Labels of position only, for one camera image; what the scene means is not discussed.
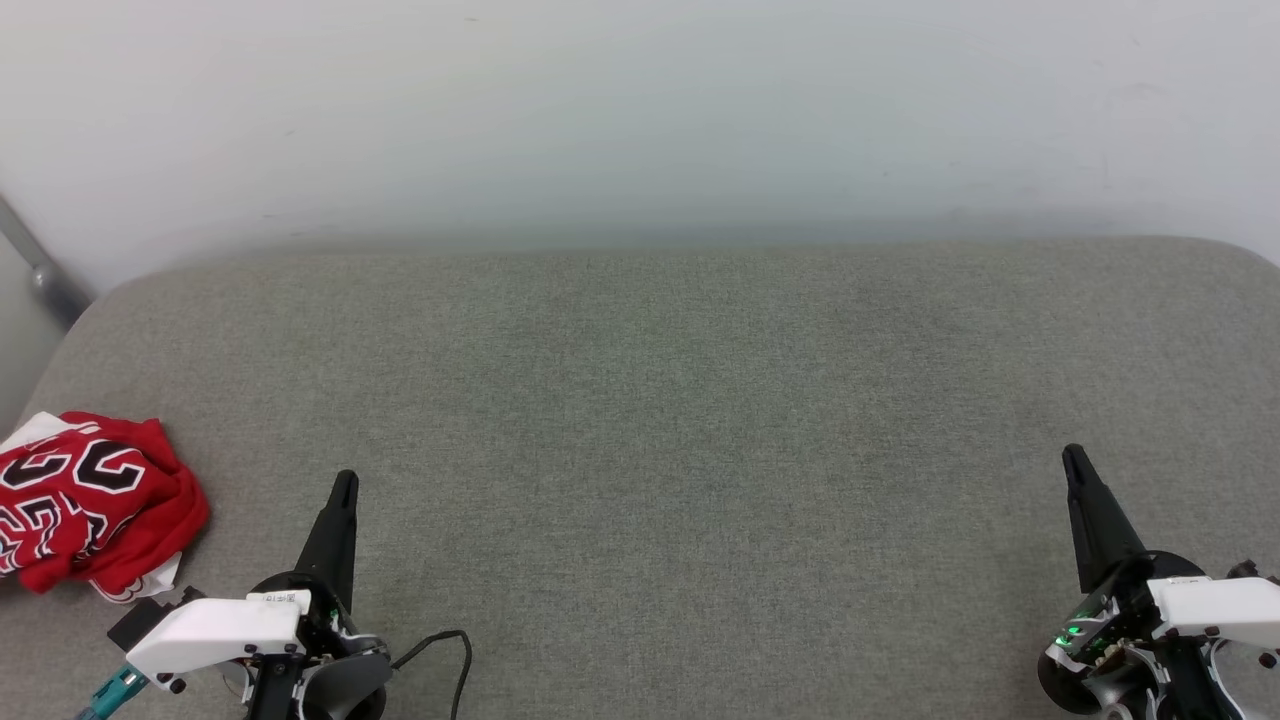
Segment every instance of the metal pole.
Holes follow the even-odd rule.
[[[90,305],[90,297],[54,263],[9,202],[0,196],[0,234],[9,238],[18,255],[31,265],[36,296],[65,327],[72,327]]]

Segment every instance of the black cable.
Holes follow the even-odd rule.
[[[417,653],[426,650],[426,646],[434,643],[435,641],[447,641],[449,638],[462,638],[462,647],[467,650],[466,657],[462,660],[462,674],[458,675],[458,685],[453,691],[453,706],[449,710],[449,720],[458,719],[458,701],[462,700],[462,687],[467,684],[467,673],[471,671],[471,638],[463,630],[444,630],[443,633],[436,633],[434,635],[428,635],[422,638],[422,642],[413,646],[408,652],[401,656],[399,660],[392,662],[392,670],[399,670],[410,660],[413,660]]]

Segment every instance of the red cloth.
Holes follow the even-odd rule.
[[[0,454],[0,575],[123,593],[196,537],[209,502],[159,420],[61,419],[77,427]]]

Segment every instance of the gray fabric surface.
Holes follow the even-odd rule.
[[[1056,717],[1065,443],[1149,546],[1280,570],[1277,279],[1172,238],[280,259],[115,291],[28,413],[164,420],[211,594],[291,566],[357,470],[355,618],[467,629],[462,717]],[[0,715],[78,710],[119,615],[0,583]],[[387,716],[445,717],[460,662]],[[118,717],[236,707],[209,671]]]

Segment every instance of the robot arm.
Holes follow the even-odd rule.
[[[128,697],[147,682],[180,693],[183,673],[214,666],[244,685],[248,720],[378,720],[392,678],[387,643],[358,633],[348,615],[358,483],[349,470],[338,475],[294,569],[244,600],[187,588],[177,605],[134,605],[108,632],[127,670],[145,678],[129,683]],[[104,691],[125,694],[116,679]]]
[[[1184,557],[1148,551],[1084,450],[1068,446],[1062,464],[1087,597],[1039,659],[1046,694],[1082,715],[1244,720],[1216,652],[1226,641],[1280,647],[1280,584],[1248,561],[1213,580]]]

